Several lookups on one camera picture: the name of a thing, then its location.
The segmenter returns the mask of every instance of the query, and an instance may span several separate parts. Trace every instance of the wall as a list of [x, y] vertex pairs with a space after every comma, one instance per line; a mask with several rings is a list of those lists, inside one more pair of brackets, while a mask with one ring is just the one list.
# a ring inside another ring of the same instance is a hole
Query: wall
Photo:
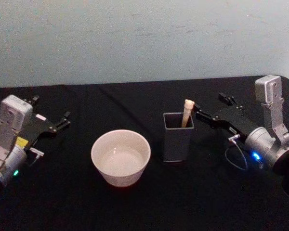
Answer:
[[0, 0], [0, 87], [279, 74], [289, 0]]

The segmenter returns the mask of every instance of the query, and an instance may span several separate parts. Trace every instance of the blue led light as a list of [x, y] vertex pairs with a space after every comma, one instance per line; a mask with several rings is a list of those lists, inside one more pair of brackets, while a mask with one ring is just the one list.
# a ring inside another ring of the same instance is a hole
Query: blue led light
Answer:
[[252, 156], [256, 159], [256, 160], [260, 160], [260, 156], [258, 155], [258, 153], [253, 152]]

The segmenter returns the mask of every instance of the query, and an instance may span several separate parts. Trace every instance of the black table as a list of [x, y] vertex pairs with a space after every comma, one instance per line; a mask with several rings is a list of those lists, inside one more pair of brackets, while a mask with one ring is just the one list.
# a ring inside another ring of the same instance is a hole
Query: black table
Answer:
[[[188, 160], [172, 165], [161, 159], [162, 114], [182, 111], [185, 98], [214, 112], [223, 106], [219, 92], [233, 95], [263, 126], [254, 95], [258, 78], [0, 89], [0, 101], [38, 94], [36, 113], [55, 122], [69, 110], [72, 121], [55, 139], [36, 145], [45, 156], [0, 195], [0, 230], [289, 230], [282, 178], [251, 159], [247, 172], [228, 164], [229, 134], [194, 119]], [[282, 83], [289, 129], [289, 80]], [[147, 168], [128, 189], [109, 186], [91, 161], [94, 141], [114, 129], [134, 130], [151, 145]]]

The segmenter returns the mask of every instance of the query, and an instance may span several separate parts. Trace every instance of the wire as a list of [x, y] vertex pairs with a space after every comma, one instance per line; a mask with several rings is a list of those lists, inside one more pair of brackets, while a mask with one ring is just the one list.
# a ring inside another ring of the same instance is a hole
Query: wire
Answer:
[[34, 159], [34, 161], [29, 165], [29, 167], [31, 167], [32, 165], [34, 165], [37, 160], [38, 160], [38, 159]]
[[236, 168], [238, 168], [238, 169], [240, 169], [240, 170], [243, 170], [243, 171], [248, 170], [248, 165], [247, 165], [247, 162], [246, 162], [246, 158], [245, 158], [245, 156], [244, 156], [241, 148], [237, 145], [236, 142], [232, 142], [232, 143], [239, 149], [239, 151], [240, 151], [240, 153], [241, 153], [241, 155], [242, 155], [242, 158], [243, 158], [243, 160], [244, 160], [244, 163], [245, 163], [245, 168], [242, 168], [242, 167], [236, 165], [235, 163], [233, 163], [231, 160], [228, 159], [227, 152], [228, 152], [229, 149], [232, 148], [233, 146], [232, 146], [232, 147], [229, 147], [229, 148], [227, 148], [227, 149], [225, 150], [225, 158], [226, 158], [226, 160], [227, 160], [230, 164], [232, 164], [234, 167], [236, 167]]

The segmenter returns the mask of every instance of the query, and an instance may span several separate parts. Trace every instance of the yellow label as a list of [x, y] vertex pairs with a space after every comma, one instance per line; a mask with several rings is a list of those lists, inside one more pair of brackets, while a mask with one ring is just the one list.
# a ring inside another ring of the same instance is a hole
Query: yellow label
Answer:
[[17, 136], [16, 144], [19, 147], [24, 148], [27, 145], [28, 142], [29, 141], [25, 140], [24, 138], [21, 138], [20, 136]]

